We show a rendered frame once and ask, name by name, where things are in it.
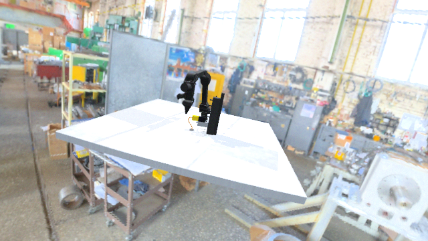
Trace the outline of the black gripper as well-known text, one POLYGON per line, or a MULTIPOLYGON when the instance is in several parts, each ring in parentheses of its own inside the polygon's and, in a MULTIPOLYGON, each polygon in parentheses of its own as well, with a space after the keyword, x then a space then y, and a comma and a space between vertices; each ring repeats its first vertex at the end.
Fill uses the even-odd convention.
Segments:
POLYGON ((194 92, 185 92, 185 99, 182 101, 182 105, 185 107, 185 114, 188 113, 189 109, 191 108, 192 104, 194 103, 194 92), (192 102, 193 101, 193 102, 192 102))

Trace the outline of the yellow power plug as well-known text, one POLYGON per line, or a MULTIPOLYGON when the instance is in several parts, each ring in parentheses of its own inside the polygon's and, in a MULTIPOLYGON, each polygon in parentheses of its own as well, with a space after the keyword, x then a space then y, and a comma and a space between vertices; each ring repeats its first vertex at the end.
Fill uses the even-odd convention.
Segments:
MULTIPOLYGON (((192 118, 192 121, 199 121, 203 123, 205 123, 205 119, 206 119, 206 117, 204 116, 197 116, 197 115, 193 115, 192 117, 190 116, 189 118, 192 118)), ((189 118, 188 118, 188 122, 189 122, 189 118)))

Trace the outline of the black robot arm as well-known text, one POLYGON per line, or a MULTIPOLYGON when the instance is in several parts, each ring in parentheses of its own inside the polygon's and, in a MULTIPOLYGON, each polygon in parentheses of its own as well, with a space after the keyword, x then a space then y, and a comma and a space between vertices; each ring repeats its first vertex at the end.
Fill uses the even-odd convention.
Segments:
POLYGON ((207 96, 208 96, 208 85, 211 81, 211 76, 210 74, 207 73, 206 70, 199 70, 194 73, 192 72, 187 73, 183 83, 180 85, 180 89, 184 93, 177 94, 177 100, 180 98, 185 99, 186 98, 185 92, 195 91, 195 85, 196 85, 196 81, 198 80, 198 77, 200 78, 201 84, 202 84, 202 103, 199 105, 199 112, 201 112, 201 116, 206 117, 205 120, 207 121, 208 120, 207 115, 210 114, 210 112, 208 112, 210 108, 209 108, 209 103, 207 102, 207 96))

